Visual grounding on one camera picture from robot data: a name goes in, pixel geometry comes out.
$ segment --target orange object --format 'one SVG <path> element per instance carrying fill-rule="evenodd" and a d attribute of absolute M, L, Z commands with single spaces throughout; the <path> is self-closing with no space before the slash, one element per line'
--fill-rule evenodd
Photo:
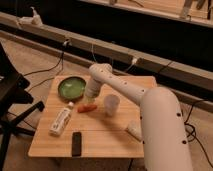
<path fill-rule="evenodd" d="M 88 105 L 80 105 L 78 106 L 78 113 L 85 113 L 85 112 L 90 112 L 97 109 L 97 105 L 96 104 L 88 104 Z"/>

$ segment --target bowl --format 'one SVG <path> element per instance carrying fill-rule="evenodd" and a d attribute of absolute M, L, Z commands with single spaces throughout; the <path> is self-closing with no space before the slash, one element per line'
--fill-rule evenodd
<path fill-rule="evenodd" d="M 59 96 L 66 101 L 77 101 L 83 97 L 86 81 L 77 76 L 62 80 L 58 86 Z"/>

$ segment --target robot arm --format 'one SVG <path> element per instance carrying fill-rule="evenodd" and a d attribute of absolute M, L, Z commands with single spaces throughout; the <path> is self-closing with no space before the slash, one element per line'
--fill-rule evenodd
<path fill-rule="evenodd" d="M 112 74 L 109 64 L 94 64 L 85 97 L 98 97 L 105 83 L 140 107 L 143 117 L 145 166 L 148 171 L 192 171 L 191 157 L 180 105 L 168 89 L 146 89 Z"/>

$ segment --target white cup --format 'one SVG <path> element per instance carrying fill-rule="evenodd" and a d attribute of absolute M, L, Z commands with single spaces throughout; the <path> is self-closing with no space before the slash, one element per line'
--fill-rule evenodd
<path fill-rule="evenodd" d="M 120 99 L 114 94 L 109 94 L 104 98 L 104 108 L 108 116 L 114 116 L 117 112 Z"/>

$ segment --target black office chair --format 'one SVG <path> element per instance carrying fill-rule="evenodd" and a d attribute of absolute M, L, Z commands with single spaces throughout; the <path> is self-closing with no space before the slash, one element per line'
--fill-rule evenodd
<path fill-rule="evenodd" d="M 35 133 L 17 125 L 35 109 L 40 111 L 44 109 L 44 104 L 40 101 L 15 119 L 8 120 L 7 114 L 12 104 L 33 102 L 33 97 L 24 90 L 29 84 L 30 82 L 13 67 L 0 43 L 0 134 L 3 135 L 0 148 L 0 170 L 4 166 L 11 135 L 26 134 L 33 136 Z"/>

